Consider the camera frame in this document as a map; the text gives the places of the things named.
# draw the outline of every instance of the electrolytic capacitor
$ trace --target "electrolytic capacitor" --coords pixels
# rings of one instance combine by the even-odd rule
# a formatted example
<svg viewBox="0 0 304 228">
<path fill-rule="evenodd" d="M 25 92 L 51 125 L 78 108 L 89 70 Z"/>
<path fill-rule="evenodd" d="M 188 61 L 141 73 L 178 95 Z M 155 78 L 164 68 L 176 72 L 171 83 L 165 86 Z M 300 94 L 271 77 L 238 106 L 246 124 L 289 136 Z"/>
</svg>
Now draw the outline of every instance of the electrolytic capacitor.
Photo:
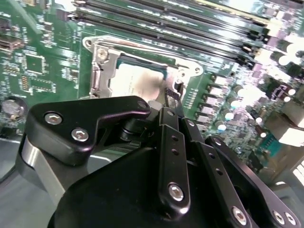
<svg viewBox="0 0 304 228">
<path fill-rule="evenodd" d="M 256 125 L 255 126 L 256 129 L 256 133 L 261 137 L 261 138 L 265 138 L 267 136 L 266 131 L 260 126 L 260 125 Z"/>
<path fill-rule="evenodd" d="M 281 66 L 286 66 L 291 61 L 290 57 L 278 51 L 274 51 L 270 58 Z"/>
<path fill-rule="evenodd" d="M 237 85 L 233 88 L 233 91 L 236 92 L 236 94 L 239 96 L 239 97 L 244 97 L 245 96 L 245 93 L 246 93 L 246 90 L 243 88 L 243 86 L 241 85 Z"/>
<path fill-rule="evenodd" d="M 256 110 L 251 110 L 250 115 L 258 124 L 262 123 L 263 119 L 259 116 Z"/>
<path fill-rule="evenodd" d="M 291 97 L 286 92 L 281 93 L 278 98 L 284 102 L 290 102 L 291 100 Z"/>
<path fill-rule="evenodd" d="M 264 108 L 261 108 L 261 110 L 258 112 L 258 116 L 263 118 L 267 114 L 267 110 Z"/>
<path fill-rule="evenodd" d="M 241 106 L 241 102 L 234 96 L 229 97 L 227 102 L 233 109 L 239 108 Z"/>
<path fill-rule="evenodd" d="M 217 131 L 219 133 L 220 132 L 224 132 L 227 129 L 225 123 L 223 121 L 221 121 L 221 120 L 216 121 L 214 125 L 216 126 Z"/>
<path fill-rule="evenodd" d="M 225 120 L 233 120 L 234 114 L 229 109 L 223 109 L 221 112 L 225 118 Z"/>
</svg>

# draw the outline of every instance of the green circuit board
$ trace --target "green circuit board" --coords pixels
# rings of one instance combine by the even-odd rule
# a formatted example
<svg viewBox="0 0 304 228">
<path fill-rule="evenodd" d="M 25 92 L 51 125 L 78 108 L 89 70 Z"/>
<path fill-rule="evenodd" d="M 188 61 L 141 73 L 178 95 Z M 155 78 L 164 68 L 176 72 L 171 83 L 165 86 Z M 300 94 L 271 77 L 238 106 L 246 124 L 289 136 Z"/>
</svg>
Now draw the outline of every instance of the green circuit board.
<svg viewBox="0 0 304 228">
<path fill-rule="evenodd" d="M 190 79 L 182 100 L 185 115 L 200 125 L 203 135 L 220 135 L 246 160 L 252 151 L 267 149 L 268 145 L 257 133 L 250 110 L 266 109 L 267 119 L 284 105 L 284 101 L 266 99 L 265 92 L 258 92 L 267 87 L 266 79 L 269 75 L 277 77 L 295 90 L 302 84 L 286 75 L 272 75 L 274 68 L 281 66 L 275 61 L 264 63 L 263 53 L 277 51 L 277 45 L 248 35 L 268 29 L 268 39 L 275 42 L 286 37 L 290 43 L 300 42 L 304 37 L 303 6 L 290 2 L 278 5 L 277 1 L 253 0 L 242 5 L 238 0 L 2 0 L 0 23 L 1 19 L 9 21 L 9 29 L 0 30 L 0 39 L 11 37 L 22 43 L 15 41 L 10 48 L 0 43 L 0 100 L 18 97 L 30 108 L 38 103 L 88 98 L 92 53 L 83 46 L 86 37 L 111 36 L 149 45 L 200 64 L 203 73 Z M 248 53 L 244 43 L 260 51 Z M 165 61 L 151 53 L 134 50 L 131 54 Z M 244 58 L 260 67 L 247 66 L 240 60 Z M 303 65 L 300 57 L 297 61 Z M 218 102 L 212 114 L 200 123 L 198 113 L 214 76 L 223 76 L 226 82 L 216 94 Z M 232 110 L 238 118 L 225 120 L 221 110 L 230 108 L 227 100 L 236 96 L 236 85 L 249 88 L 253 99 L 238 98 L 241 106 Z M 25 116 L 12 119 L 0 113 L 2 127 L 16 129 L 17 134 L 22 134 L 25 120 Z M 225 131 L 219 131 L 219 121 Z"/>
</svg>

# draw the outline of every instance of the black bracket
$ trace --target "black bracket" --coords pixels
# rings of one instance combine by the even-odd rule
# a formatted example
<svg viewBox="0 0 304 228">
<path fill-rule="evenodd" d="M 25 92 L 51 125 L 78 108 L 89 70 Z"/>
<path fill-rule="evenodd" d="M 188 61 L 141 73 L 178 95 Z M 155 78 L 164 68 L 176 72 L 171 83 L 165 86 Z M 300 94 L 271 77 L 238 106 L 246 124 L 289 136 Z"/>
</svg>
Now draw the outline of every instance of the black bracket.
<svg viewBox="0 0 304 228">
<path fill-rule="evenodd" d="M 38 104 L 28 113 L 25 134 L 35 147 L 64 164 L 79 165 L 87 160 L 98 144 L 97 140 L 102 138 L 99 135 L 101 128 L 110 131 L 123 120 L 144 119 L 150 112 L 149 105 L 136 96 Z M 58 115 L 61 122 L 47 123 L 48 114 Z M 75 140 L 74 129 L 84 130 L 83 134 L 88 138 Z"/>
</svg>

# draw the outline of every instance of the dimm slot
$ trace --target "dimm slot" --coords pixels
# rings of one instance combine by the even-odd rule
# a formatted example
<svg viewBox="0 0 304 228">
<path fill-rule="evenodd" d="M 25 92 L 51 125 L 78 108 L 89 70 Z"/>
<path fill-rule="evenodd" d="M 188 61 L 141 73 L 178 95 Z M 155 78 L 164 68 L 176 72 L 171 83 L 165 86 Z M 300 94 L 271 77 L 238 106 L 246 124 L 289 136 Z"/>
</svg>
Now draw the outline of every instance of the dimm slot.
<svg viewBox="0 0 304 228">
<path fill-rule="evenodd" d="M 193 50 L 193 51 L 199 51 L 202 54 L 209 55 L 211 57 L 219 57 L 219 58 L 222 58 L 222 59 L 225 59 L 228 61 L 233 61 L 233 62 L 235 62 L 236 59 L 238 58 L 237 54 L 223 52 L 220 50 L 215 50 L 213 48 L 206 47 L 206 46 L 203 46 L 200 44 L 195 44 L 192 42 L 188 42 L 186 40 L 168 37 L 164 34 L 160 34 L 157 32 L 146 31 L 142 28 L 133 27 L 133 26 L 130 26 L 127 24 L 122 24 L 122 23 L 116 22 L 116 21 L 112 21 L 112 20 L 108 20 L 108 19 L 104 19 L 104 18 L 101 19 L 101 18 L 93 16 L 93 15 L 84 14 L 83 12 L 81 12 L 80 15 L 78 15 L 78 16 L 79 16 L 78 21 L 92 23 L 92 24 L 96 24 L 96 25 L 100 25 L 100 26 L 108 27 L 108 28 L 112 28 L 112 29 L 118 29 L 122 32 L 132 33 L 135 35 L 141 35 L 142 38 L 146 38 L 146 39 L 161 40 L 161 41 L 166 42 L 168 45 L 174 45 L 174 46 L 186 48 L 186 49 Z"/>
<path fill-rule="evenodd" d="M 218 42 L 220 42 L 219 44 L 225 43 L 227 46 L 230 46 L 231 48 L 237 49 L 237 48 L 241 48 L 243 45 L 243 42 L 241 42 L 241 41 L 227 39 L 223 36 L 211 34 L 211 33 L 201 31 L 198 29 L 194 29 L 190 26 L 176 24 L 173 21 L 159 19 L 154 16 L 147 15 L 147 14 L 141 14 L 141 13 L 133 12 L 133 11 L 130 12 L 130 11 L 124 10 L 122 8 L 118 8 L 118 7 L 114 8 L 113 6 L 110 6 L 110 5 L 104 4 L 104 3 L 100 3 L 100 2 L 97 4 L 96 1 L 94 1 L 94 3 L 93 3 L 92 0 L 90 1 L 90 3 L 87 3 L 84 7 L 91 9 L 91 10 L 96 10 L 96 11 L 98 11 L 99 9 L 107 10 L 109 12 L 118 13 L 119 15 L 124 15 L 124 16 L 129 16 L 129 17 L 131 16 L 135 19 L 145 20 L 150 23 L 156 23 L 158 25 L 162 25 L 162 27 L 166 27 L 166 28 L 170 28 L 170 29 L 177 29 L 182 32 L 188 32 L 195 36 L 200 35 L 201 37 L 203 37 L 206 40 L 209 40 L 210 42 L 218 41 Z"/>
</svg>

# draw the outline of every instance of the capacitor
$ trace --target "capacitor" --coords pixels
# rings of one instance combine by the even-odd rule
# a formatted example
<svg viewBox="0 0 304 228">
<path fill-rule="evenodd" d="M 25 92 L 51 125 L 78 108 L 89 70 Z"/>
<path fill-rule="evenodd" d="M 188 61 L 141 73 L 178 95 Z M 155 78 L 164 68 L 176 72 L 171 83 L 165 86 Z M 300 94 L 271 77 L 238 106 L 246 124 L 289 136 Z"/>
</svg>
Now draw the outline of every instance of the capacitor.
<svg viewBox="0 0 304 228">
<path fill-rule="evenodd" d="M 278 98 L 281 101 L 284 101 L 284 102 L 290 102 L 291 101 L 291 97 L 285 92 L 283 92 Z"/>
<path fill-rule="evenodd" d="M 261 108 L 261 110 L 258 112 L 258 116 L 263 118 L 267 114 L 267 110 L 264 108 Z"/>
<path fill-rule="evenodd" d="M 274 51 L 271 54 L 270 58 L 281 66 L 286 66 L 291 61 L 289 56 L 286 56 L 285 54 L 278 51 Z"/>
<path fill-rule="evenodd" d="M 255 126 L 256 129 L 256 133 L 261 137 L 261 138 L 265 138 L 267 136 L 266 131 L 260 126 L 260 125 L 256 125 Z"/>
<path fill-rule="evenodd" d="M 221 121 L 221 120 L 216 121 L 214 125 L 216 126 L 217 131 L 219 133 L 220 132 L 224 132 L 227 129 L 225 123 L 223 121 Z"/>
<path fill-rule="evenodd" d="M 282 39 L 278 42 L 276 47 L 283 52 L 289 53 L 292 51 L 293 43 L 290 43 L 290 42 Z"/>
<path fill-rule="evenodd" d="M 225 118 L 225 120 L 233 120 L 234 114 L 229 109 L 223 109 L 221 112 Z"/>
<path fill-rule="evenodd" d="M 21 98 L 15 96 L 6 98 L 1 106 L 3 113 L 12 120 L 24 116 L 28 110 L 26 103 Z"/>
<path fill-rule="evenodd" d="M 233 109 L 239 108 L 241 106 L 241 102 L 234 96 L 229 97 L 227 102 Z"/>
<path fill-rule="evenodd" d="M 236 94 L 239 96 L 239 97 L 244 97 L 246 94 L 246 90 L 243 88 L 243 86 L 241 85 L 237 85 L 233 88 L 233 91 L 236 92 Z"/>
<path fill-rule="evenodd" d="M 250 115 L 258 124 L 262 123 L 263 119 L 259 116 L 256 110 L 251 110 Z"/>
</svg>

